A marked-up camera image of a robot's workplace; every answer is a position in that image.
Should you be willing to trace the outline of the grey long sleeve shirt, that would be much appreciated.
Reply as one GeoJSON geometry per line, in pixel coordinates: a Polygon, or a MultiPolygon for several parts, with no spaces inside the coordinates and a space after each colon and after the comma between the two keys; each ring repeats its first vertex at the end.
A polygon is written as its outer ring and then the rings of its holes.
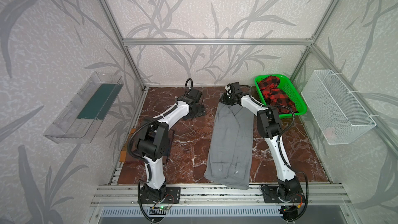
{"type": "Polygon", "coordinates": [[[230,188],[247,190],[250,184],[253,140],[254,114],[240,105],[219,103],[205,178],[230,188]]]}

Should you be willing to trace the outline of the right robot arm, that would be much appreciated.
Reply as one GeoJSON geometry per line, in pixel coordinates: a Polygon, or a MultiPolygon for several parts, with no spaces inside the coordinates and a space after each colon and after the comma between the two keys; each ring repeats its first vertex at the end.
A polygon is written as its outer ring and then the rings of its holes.
{"type": "Polygon", "coordinates": [[[223,93],[220,102],[225,105],[240,105],[257,116],[258,133],[263,137],[271,151],[276,167],[278,188],[276,197],[281,202],[291,202],[303,190],[295,171],[287,158],[283,145],[282,122],[276,106],[266,106],[247,94],[223,93]]]}

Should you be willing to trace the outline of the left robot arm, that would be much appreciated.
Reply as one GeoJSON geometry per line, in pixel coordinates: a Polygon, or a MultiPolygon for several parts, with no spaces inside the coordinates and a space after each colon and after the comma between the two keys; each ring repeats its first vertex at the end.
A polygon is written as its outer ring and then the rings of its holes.
{"type": "Polygon", "coordinates": [[[170,153],[169,130],[181,119],[204,115],[204,104],[188,97],[180,97],[170,108],[147,120],[132,134],[127,143],[127,153],[144,162],[147,175],[147,181],[138,189],[140,197],[154,202],[166,197],[163,157],[170,153]]]}

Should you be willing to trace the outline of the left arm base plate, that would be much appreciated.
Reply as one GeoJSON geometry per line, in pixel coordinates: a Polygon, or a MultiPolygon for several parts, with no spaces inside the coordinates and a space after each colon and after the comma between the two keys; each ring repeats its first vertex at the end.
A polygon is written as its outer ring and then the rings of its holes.
{"type": "Polygon", "coordinates": [[[163,186],[160,189],[152,189],[147,185],[140,188],[138,203],[155,204],[157,202],[177,204],[180,201],[181,188],[163,186]]]}

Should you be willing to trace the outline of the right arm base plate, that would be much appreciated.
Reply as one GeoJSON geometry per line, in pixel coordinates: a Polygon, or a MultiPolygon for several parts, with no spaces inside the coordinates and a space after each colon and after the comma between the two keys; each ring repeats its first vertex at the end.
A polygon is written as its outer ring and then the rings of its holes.
{"type": "Polygon", "coordinates": [[[261,185],[260,190],[264,203],[303,204],[306,200],[302,190],[287,195],[279,186],[261,185]]]}

